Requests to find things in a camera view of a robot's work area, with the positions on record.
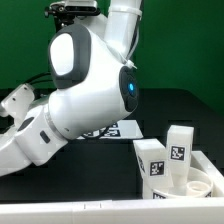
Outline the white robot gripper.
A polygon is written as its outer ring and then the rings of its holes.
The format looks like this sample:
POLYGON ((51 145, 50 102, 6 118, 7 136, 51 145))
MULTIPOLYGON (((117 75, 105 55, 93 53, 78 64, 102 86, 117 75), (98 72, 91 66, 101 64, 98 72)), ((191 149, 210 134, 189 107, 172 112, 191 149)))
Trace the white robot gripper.
POLYGON ((17 128, 11 126, 4 134, 0 134, 0 177, 22 170, 31 164, 14 138, 16 131, 17 128))

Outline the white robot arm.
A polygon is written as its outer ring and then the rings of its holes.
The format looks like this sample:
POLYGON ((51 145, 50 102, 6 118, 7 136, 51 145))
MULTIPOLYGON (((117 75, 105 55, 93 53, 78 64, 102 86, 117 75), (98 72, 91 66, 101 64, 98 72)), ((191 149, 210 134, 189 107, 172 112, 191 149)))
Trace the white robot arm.
POLYGON ((56 90, 39 100, 26 82, 0 101, 14 124, 0 134, 0 176, 46 163, 68 141, 126 118, 138 103, 131 56, 142 0, 59 0, 45 10, 56 34, 48 48, 56 90))

